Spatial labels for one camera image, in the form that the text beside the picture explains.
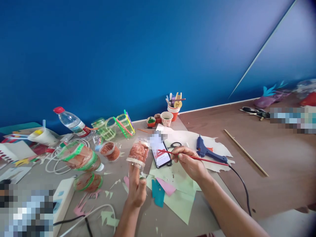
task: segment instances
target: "hand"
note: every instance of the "hand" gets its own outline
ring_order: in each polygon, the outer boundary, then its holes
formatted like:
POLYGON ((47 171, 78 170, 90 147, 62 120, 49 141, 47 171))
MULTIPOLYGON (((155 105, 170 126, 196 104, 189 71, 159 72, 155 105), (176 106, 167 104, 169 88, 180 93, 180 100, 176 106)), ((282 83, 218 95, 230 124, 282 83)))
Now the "hand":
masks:
POLYGON ((209 176, 206 168, 202 161, 192 159, 189 156, 198 157, 198 154, 192 149, 186 146, 178 146, 172 150, 173 154, 179 153, 179 155, 171 155, 171 159, 174 160, 175 163, 178 161, 186 171, 186 173, 196 182, 203 180, 204 178, 209 176))
POLYGON ((140 208, 146 199, 146 179, 139 178, 139 168, 129 166, 129 191, 126 203, 132 208, 140 208))

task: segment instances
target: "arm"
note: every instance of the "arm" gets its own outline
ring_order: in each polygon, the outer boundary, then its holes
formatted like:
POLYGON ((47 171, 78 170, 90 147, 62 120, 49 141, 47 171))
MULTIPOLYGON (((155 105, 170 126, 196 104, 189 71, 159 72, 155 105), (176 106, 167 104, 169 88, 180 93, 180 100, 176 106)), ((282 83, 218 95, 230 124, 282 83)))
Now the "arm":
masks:
POLYGON ((188 147, 180 146, 175 148, 172 153, 182 153, 178 157, 173 155, 171 158, 175 162, 179 161, 188 175, 198 183, 226 237, 269 236, 254 219, 224 192, 201 161, 194 160, 188 156, 198 157, 195 151, 188 147))
POLYGON ((134 237, 141 206, 146 199, 146 179, 139 178, 139 168, 130 165, 129 190, 114 237, 134 237))

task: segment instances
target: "phone screen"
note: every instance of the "phone screen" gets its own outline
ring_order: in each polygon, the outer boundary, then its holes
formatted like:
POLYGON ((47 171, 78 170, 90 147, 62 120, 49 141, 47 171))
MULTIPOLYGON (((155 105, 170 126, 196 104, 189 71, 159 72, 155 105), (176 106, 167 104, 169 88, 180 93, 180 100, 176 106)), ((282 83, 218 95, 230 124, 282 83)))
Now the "phone screen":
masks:
POLYGON ((167 150, 165 143, 159 143, 155 149, 152 149, 157 168, 160 168, 171 162, 170 154, 158 150, 167 150))

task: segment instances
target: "white power strip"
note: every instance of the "white power strip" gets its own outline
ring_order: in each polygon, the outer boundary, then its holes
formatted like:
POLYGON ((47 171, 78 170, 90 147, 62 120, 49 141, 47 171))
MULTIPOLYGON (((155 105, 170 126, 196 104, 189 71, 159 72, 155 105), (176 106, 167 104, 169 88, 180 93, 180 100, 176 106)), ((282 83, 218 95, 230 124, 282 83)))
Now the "white power strip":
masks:
MULTIPOLYGON (((56 192, 53 196, 53 202, 56 202, 56 205, 53 209, 53 223, 63 221, 68 210, 69 204, 71 202, 74 188, 73 182, 75 178, 64 179, 60 182, 56 192)), ((53 237, 57 237, 60 225, 53 227, 53 237)))

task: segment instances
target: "brown table surface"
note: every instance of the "brown table surface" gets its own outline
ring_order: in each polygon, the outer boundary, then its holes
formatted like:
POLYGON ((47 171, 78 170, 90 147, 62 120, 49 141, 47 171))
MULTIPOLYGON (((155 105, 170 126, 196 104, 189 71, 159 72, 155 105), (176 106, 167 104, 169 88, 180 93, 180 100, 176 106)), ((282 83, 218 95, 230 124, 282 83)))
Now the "brown table surface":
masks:
MULTIPOLYGON (((291 95, 271 107, 299 107, 291 95)), ((270 120, 239 111, 243 106, 254 108, 253 101, 225 105, 179 117, 191 132, 218 137, 231 152, 233 168, 244 180, 255 219, 316 203, 316 136, 294 134, 270 120), (264 174, 224 132, 226 129, 269 175, 264 174)), ((244 187, 233 171, 222 171, 220 177, 247 211, 244 187)))

